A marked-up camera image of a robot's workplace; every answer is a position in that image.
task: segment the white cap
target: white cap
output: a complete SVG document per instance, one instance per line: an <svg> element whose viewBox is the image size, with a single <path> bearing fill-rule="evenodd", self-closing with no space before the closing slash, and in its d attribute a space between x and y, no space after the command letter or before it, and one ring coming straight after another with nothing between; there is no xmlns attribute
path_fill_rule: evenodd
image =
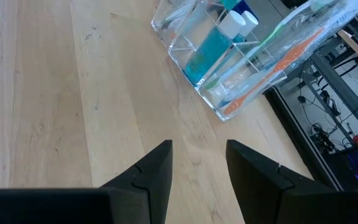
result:
<svg viewBox="0 0 358 224"><path fill-rule="evenodd" d="M233 39L245 25L244 18L238 12L231 10L219 24L219 28L224 35Z"/></svg>
<svg viewBox="0 0 358 224"><path fill-rule="evenodd" d="M246 21L246 25L240 30L240 35L247 37L249 33L259 24L258 19L255 18L249 11L244 11L241 16Z"/></svg>

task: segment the clear acrylic organizer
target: clear acrylic organizer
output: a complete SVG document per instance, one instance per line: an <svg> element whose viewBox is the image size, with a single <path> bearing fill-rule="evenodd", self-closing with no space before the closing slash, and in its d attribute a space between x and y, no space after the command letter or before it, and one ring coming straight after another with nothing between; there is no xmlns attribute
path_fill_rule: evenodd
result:
<svg viewBox="0 0 358 224"><path fill-rule="evenodd" d="M249 101L287 76L269 74L277 58L266 49L248 55L258 42L230 42L200 79L188 74L189 61L207 36L218 28L227 14L219 1L161 0L152 27L158 33L172 60L223 121L236 114ZM251 34L247 40L255 40Z"/></svg>

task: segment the electronic equipment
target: electronic equipment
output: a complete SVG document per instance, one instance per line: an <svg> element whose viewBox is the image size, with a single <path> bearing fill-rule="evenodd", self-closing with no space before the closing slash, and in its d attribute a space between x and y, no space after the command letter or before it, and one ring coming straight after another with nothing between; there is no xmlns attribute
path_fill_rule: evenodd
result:
<svg viewBox="0 0 358 224"><path fill-rule="evenodd" d="M358 146L324 158L344 189L358 189Z"/></svg>
<svg viewBox="0 0 358 224"><path fill-rule="evenodd" d="M172 160L164 141L100 189L0 190L0 223L165 223ZM337 192L235 140L226 160L247 224L358 223L358 191Z"/></svg>

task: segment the bottle cap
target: bottle cap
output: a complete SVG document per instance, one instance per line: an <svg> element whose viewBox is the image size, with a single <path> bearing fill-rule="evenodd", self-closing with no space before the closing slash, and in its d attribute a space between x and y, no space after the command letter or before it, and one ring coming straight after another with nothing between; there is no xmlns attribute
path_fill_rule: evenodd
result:
<svg viewBox="0 0 358 224"><path fill-rule="evenodd" d="M258 19L252 15L249 11L245 11L241 14L241 16L246 21L246 25L241 28L240 35L243 37L247 37L249 33L259 24Z"/></svg>
<svg viewBox="0 0 358 224"><path fill-rule="evenodd" d="M219 24L221 32L226 35L228 38L233 39L238 33L240 33L241 28L246 25L244 18L233 10L230 10L226 17Z"/></svg>

